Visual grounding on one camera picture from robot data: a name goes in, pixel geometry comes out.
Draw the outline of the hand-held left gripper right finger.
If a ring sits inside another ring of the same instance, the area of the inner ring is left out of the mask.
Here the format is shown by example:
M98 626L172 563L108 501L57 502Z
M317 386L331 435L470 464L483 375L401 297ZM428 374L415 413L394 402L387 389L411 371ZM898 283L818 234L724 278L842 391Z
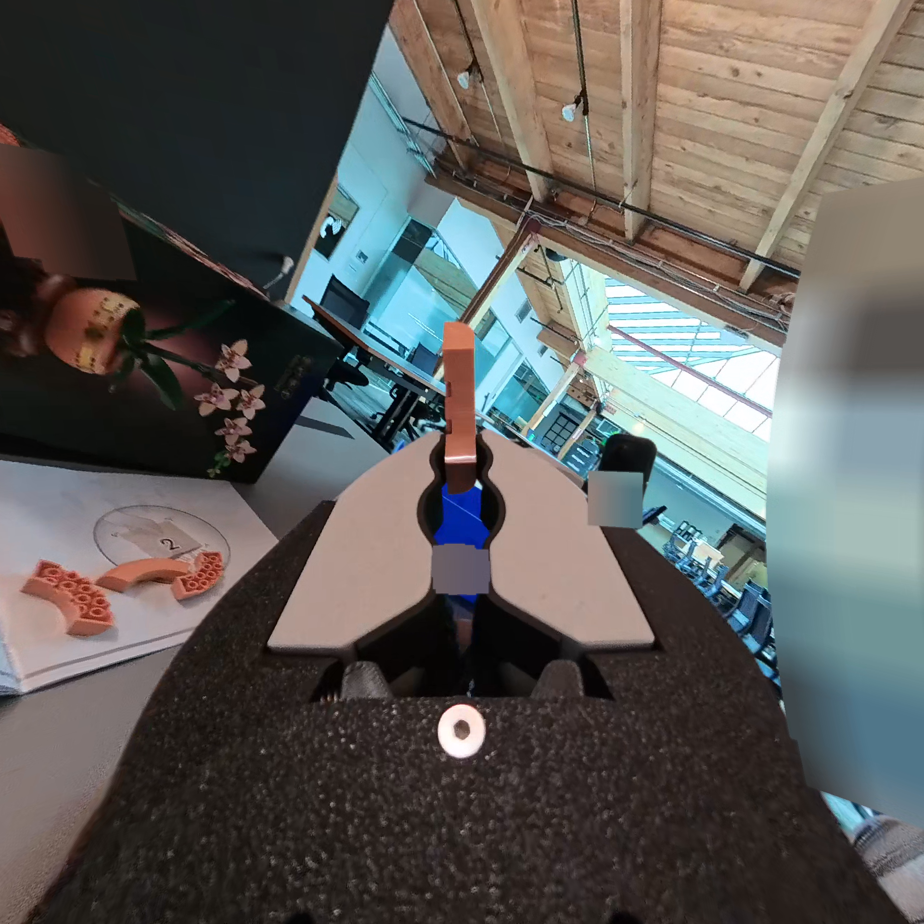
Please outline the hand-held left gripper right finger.
M496 521L491 579L472 640L498 661L543 665L650 652L653 630L588 497L565 468L499 433L479 436L481 482Z

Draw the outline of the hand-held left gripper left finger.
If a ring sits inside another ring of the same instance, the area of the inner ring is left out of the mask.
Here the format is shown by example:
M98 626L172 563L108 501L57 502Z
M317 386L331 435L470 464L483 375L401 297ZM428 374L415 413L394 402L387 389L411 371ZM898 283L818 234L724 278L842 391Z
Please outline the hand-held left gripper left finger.
M387 456L337 497L280 618L271 652L422 663L447 645L421 503L440 486L445 438Z

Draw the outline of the blue plastic bin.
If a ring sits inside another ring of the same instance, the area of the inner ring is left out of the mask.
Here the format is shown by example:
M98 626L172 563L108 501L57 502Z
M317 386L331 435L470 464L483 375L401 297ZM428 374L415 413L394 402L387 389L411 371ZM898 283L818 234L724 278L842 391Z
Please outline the blue plastic bin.
M447 486L442 488L443 520L434 534L438 546L468 545L480 549L487 540L490 530L481 518L482 486L475 486L466 492L451 493ZM478 594L464 592L446 597L456 627L456 638L460 651L465 653L470 646L473 621Z

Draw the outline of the salmon curved brick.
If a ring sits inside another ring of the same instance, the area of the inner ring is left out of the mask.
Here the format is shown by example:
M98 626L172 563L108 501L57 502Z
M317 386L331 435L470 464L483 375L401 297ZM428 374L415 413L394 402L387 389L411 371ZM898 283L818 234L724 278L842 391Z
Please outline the salmon curved brick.
M445 486L449 494L471 490L478 479L475 333L465 323L444 326Z
M117 565L93 583L103 590L124 593L145 583L171 584L188 575L191 564L170 558L143 558Z

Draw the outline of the row of black office chairs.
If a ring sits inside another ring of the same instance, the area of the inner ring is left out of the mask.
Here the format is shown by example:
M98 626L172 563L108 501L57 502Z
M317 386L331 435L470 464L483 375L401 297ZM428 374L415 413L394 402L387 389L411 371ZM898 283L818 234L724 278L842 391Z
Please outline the row of black office chairs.
M723 553L700 530L682 521L668 536L663 557L683 574L745 644L760 672L782 693L768 589L748 581L737 590Z

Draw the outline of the studded orange arc brick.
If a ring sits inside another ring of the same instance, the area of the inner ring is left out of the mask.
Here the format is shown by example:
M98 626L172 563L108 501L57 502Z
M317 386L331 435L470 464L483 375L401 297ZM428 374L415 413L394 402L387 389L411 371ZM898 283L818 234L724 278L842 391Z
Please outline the studded orange arc brick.
M225 573L224 556L213 550L199 552L186 572L171 584L174 599L185 602L213 590Z
M64 619L64 630L74 638L98 636L115 626L108 597L76 571L40 560L20 591L53 604Z

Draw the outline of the background office desks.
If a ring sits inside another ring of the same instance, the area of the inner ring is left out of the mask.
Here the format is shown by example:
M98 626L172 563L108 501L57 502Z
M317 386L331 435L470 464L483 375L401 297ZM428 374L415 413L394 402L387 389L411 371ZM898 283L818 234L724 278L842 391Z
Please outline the background office desks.
M410 359L403 358L383 340L361 329L370 304L335 277L328 282L316 303L306 295L303 306L311 308L313 317L336 341L346 355L355 355L356 372L331 372L327 389L336 382L345 385L365 385L366 372L374 373L391 383L392 403L379 414L372 427L372 437L383 447L394 447L398 434L405 431L414 437L414 421L433 422L438 430L445 427L445 384L429 375Z

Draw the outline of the white instruction booklet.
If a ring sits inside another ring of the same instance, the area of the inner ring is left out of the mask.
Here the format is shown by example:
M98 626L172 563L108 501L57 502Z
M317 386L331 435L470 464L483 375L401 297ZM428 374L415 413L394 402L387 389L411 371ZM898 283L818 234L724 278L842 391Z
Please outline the white instruction booklet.
M3 461L2 696L181 645L276 542L225 482ZM114 567L143 559L193 571L206 552L222 556L223 574L183 601L167 582L138 582L123 592L96 585ZM72 634L55 603L23 592L42 562L76 574L102 597L110 627L91 637Z

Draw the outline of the black flower print box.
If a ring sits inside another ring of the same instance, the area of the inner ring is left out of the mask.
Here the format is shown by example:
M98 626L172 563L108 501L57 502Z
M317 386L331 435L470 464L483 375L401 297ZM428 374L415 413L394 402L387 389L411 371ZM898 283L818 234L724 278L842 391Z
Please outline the black flower print box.
M53 275L2 243L2 452L255 483L340 346L117 208L135 282Z

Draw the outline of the black panel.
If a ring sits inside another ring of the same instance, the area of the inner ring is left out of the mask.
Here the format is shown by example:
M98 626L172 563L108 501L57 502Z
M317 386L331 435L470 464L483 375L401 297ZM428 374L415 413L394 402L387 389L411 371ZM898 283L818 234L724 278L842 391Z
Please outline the black panel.
M393 5L2 2L2 123L261 285L302 255Z

